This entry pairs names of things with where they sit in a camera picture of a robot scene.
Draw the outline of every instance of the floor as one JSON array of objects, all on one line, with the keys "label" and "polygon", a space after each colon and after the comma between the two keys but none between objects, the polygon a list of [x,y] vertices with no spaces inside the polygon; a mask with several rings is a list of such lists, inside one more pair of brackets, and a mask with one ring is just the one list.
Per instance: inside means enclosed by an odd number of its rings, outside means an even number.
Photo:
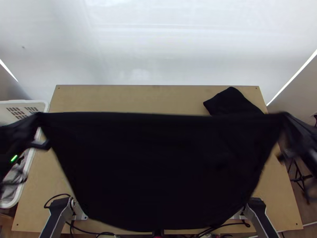
[{"label": "floor", "polygon": [[[305,167],[305,165],[302,163],[302,161],[298,161],[298,166],[300,167],[303,175],[310,174],[309,170]],[[295,167],[293,166],[290,171],[290,178],[294,178],[295,176]],[[311,222],[317,221],[317,202],[312,202],[308,204],[303,196],[302,190],[299,188],[297,184],[292,182],[293,191],[297,200],[297,205],[302,217],[303,224],[308,224]],[[311,195],[315,195],[317,197],[317,187],[314,188],[314,190],[311,191]],[[7,221],[8,226],[10,227],[11,220]],[[317,224],[306,226],[303,230],[291,230],[283,232],[284,237],[282,234],[280,234],[281,238],[313,238],[316,237],[317,234]],[[33,233],[33,232],[11,232],[9,230],[4,231],[1,233],[0,238],[38,238],[39,233]],[[75,235],[77,238],[94,238],[94,235]],[[241,237],[247,237],[245,234],[239,234],[235,235],[235,238],[241,238]],[[61,235],[61,238],[70,238],[69,234],[63,234]]]}]

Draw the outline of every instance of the black cable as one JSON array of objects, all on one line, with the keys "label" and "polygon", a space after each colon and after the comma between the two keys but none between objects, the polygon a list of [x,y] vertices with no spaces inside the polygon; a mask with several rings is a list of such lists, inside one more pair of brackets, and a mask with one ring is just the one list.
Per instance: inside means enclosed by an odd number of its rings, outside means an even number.
[{"label": "black cable", "polygon": [[47,206],[47,204],[48,204],[53,198],[57,198],[57,197],[60,197],[60,196],[71,197],[71,195],[69,195],[69,194],[58,194],[58,195],[55,195],[55,196],[51,197],[51,198],[44,204],[44,208],[49,208],[49,206]]},{"label": "black cable", "polygon": [[242,222],[238,222],[238,223],[223,224],[217,228],[208,228],[207,230],[204,230],[203,232],[197,234],[196,238],[203,237],[204,235],[207,235],[207,234],[211,233],[212,231],[219,229],[220,227],[233,226],[233,225],[245,225],[248,228],[250,227],[250,224],[248,224],[244,220],[242,220]]},{"label": "black cable", "polygon": [[115,234],[111,233],[111,232],[101,232],[101,233],[97,233],[97,232],[90,232],[90,231],[86,231],[86,230],[82,230],[82,229],[79,229],[78,227],[72,225],[71,223],[69,222],[66,222],[67,225],[71,226],[71,228],[74,228],[78,231],[81,231],[83,233],[87,233],[87,234],[91,234],[91,235],[108,235],[108,236],[114,236]]},{"label": "black cable", "polygon": [[74,226],[74,222],[75,222],[75,220],[72,220],[71,225],[69,226],[69,234],[71,234],[71,238],[74,238],[73,231],[72,231],[72,228]]}]

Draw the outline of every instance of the wooden table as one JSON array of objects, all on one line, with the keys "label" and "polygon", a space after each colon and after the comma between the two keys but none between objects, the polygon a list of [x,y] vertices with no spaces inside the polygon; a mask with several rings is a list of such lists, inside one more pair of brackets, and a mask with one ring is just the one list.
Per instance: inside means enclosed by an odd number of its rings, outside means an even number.
[{"label": "wooden table", "polygon": [[[56,86],[50,112],[115,111],[140,113],[170,113],[207,115],[203,102],[228,86]],[[261,91],[257,86],[237,86],[244,96],[263,112],[267,112]],[[274,154],[268,159],[259,185],[254,192],[267,205],[267,215],[277,230],[302,229],[302,221],[294,193],[284,165]],[[41,232],[49,217],[44,203],[60,193],[71,193],[65,175],[52,150],[37,151],[29,178],[20,198],[12,230]],[[109,231],[115,234],[140,234],[121,230],[94,220],[76,221],[75,226],[93,232]],[[166,234],[196,234],[200,230],[167,230]],[[254,228],[235,225],[217,230],[219,233],[254,232]],[[63,232],[68,233],[66,225]]]}]

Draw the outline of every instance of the black fabric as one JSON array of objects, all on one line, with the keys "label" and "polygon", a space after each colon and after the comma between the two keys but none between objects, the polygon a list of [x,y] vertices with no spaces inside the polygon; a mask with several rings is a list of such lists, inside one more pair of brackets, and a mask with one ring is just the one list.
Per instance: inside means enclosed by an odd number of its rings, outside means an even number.
[{"label": "black fabric", "polygon": [[84,212],[147,231],[218,226],[246,204],[283,114],[39,113]]},{"label": "black fabric", "polygon": [[259,113],[262,111],[247,100],[236,88],[229,87],[204,102],[210,115]]}]

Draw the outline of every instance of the mdf board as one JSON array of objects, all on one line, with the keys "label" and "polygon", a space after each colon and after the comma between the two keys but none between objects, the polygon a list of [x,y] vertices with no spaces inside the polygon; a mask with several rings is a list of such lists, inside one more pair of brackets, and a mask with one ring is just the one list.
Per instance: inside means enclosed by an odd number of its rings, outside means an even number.
[{"label": "mdf board", "polygon": [[[55,88],[50,112],[113,111],[208,115],[203,102],[226,88],[228,86],[60,85]],[[257,86],[237,86],[236,88],[263,112],[267,112],[261,91]],[[19,201],[12,230],[41,232],[49,216],[49,211],[43,208],[44,203],[50,197],[65,192],[72,194],[53,150],[48,152],[37,151],[27,184]],[[195,191],[195,188],[189,188],[188,195],[192,193],[197,194],[199,191]],[[285,166],[278,162],[274,152],[272,152],[265,165],[254,196],[264,200],[267,205],[267,215],[277,230],[303,228]],[[81,229],[94,232],[109,231],[115,234],[140,234],[121,230],[91,219],[76,221],[75,225]],[[166,234],[196,234],[200,231],[202,230],[167,230]],[[246,228],[243,225],[227,226],[219,229],[219,233],[254,231],[253,227]],[[69,232],[67,225],[63,232]]]}]

